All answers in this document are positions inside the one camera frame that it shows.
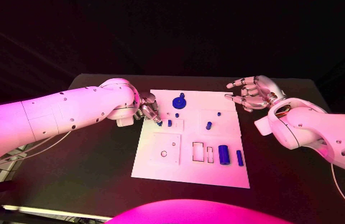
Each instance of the rectangular outline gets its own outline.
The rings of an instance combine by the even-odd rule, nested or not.
[[[211,149],[211,162],[208,162],[208,148]],[[214,148],[213,147],[207,147],[205,148],[205,152],[207,152],[207,163],[214,163]]]
[[[203,154],[203,161],[194,160],[194,152],[193,152],[191,156],[193,156],[193,161],[194,162],[204,162],[205,161],[205,154]]]

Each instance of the robotic hand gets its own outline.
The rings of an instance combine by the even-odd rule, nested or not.
[[[243,105],[247,112],[269,108],[267,116],[254,121],[262,135],[273,133],[280,144],[316,150],[322,157],[345,168],[345,114],[328,114],[310,102],[287,98],[266,76],[239,79],[227,88],[241,86],[241,96],[224,97]]]
[[[49,96],[0,105],[0,156],[21,145],[53,137],[105,118],[119,127],[134,117],[161,121],[155,96],[139,95],[131,83],[109,79],[99,87],[85,87]]]

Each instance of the rectangular slot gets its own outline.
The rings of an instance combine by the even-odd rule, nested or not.
[[[207,147],[207,162],[214,163],[214,148]]]
[[[204,143],[193,142],[193,161],[204,161]]]

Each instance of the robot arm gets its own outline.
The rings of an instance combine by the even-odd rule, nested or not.
[[[226,94],[224,97],[249,112],[269,108],[267,116],[254,121],[260,134],[273,133],[289,149],[310,147],[331,163],[345,168],[345,114],[328,114],[310,102],[287,98],[264,76],[240,79],[227,88],[243,84],[241,96]]]
[[[149,99],[125,79],[109,79],[49,96],[0,105],[0,156],[21,145],[79,129],[105,118],[118,126],[134,124],[134,115],[161,121],[155,96]]]

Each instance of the table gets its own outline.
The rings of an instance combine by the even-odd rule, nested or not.
[[[82,74],[70,89],[125,78],[139,91],[175,89],[227,91],[239,78]],[[315,83],[273,79],[289,97],[329,111]],[[46,152],[24,160],[14,190],[4,204],[113,217],[131,208],[168,199],[200,199],[257,210],[295,223],[332,223],[345,219],[345,200],[332,179],[331,165],[309,148],[286,149],[273,135],[262,136],[254,113],[237,106],[250,189],[131,178],[142,120],[118,127],[113,120],[75,130]],[[345,190],[345,171],[335,167]]]

